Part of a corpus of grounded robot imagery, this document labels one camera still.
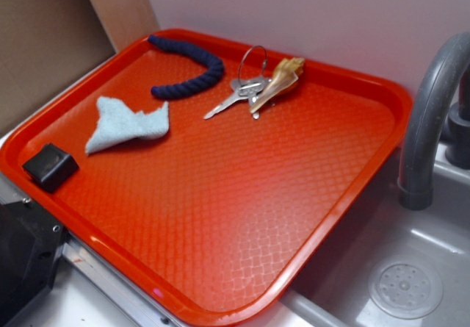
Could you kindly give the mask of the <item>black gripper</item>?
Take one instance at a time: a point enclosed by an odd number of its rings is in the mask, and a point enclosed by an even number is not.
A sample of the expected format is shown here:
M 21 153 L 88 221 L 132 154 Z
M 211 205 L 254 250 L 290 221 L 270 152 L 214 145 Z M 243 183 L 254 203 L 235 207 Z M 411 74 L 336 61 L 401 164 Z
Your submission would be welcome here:
M 47 193 L 78 169 L 76 160 L 52 143 L 22 165 Z M 1 325 L 12 326 L 54 286 L 67 231 L 35 201 L 1 205 Z

